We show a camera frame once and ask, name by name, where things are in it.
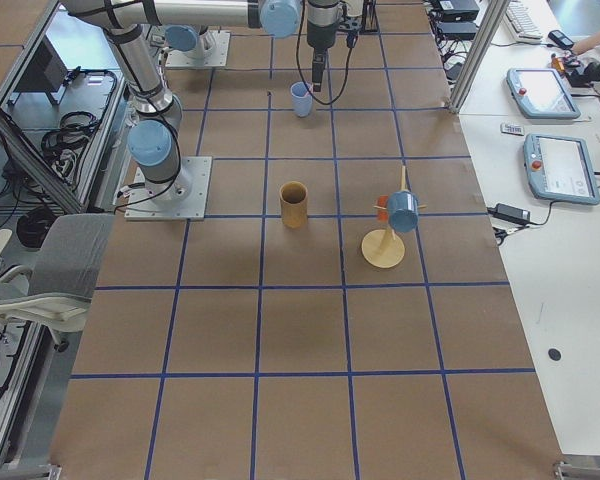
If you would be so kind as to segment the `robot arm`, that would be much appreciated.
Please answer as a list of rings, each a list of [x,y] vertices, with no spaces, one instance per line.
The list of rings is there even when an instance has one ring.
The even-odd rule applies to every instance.
[[[335,44],[338,32],[373,31],[375,10],[375,1],[308,1],[308,45],[316,52],[326,52]]]
[[[130,88],[139,122],[127,147],[144,176],[142,207],[184,205],[193,177],[179,150],[182,107],[168,88],[144,40],[147,26],[239,26],[286,38],[302,27],[313,50],[312,83],[321,88],[329,49],[334,45],[342,7],[337,1],[66,1],[68,14],[100,28]]]

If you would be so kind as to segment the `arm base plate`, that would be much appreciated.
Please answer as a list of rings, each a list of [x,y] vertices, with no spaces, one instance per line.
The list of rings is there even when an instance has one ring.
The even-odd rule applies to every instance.
[[[137,167],[134,181],[143,186],[131,190],[124,217],[129,221],[203,220],[211,170],[210,156],[186,156],[175,181],[158,185],[146,182]]]
[[[231,33],[206,30],[199,33],[185,26],[170,26],[165,32],[168,69],[207,69],[225,67]]]

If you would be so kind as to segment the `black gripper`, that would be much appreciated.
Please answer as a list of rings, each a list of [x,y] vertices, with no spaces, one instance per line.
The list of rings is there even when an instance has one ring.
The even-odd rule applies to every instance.
[[[324,49],[313,49],[312,67],[311,67],[311,83],[313,84],[313,92],[322,91],[323,75],[327,61],[327,51]]]

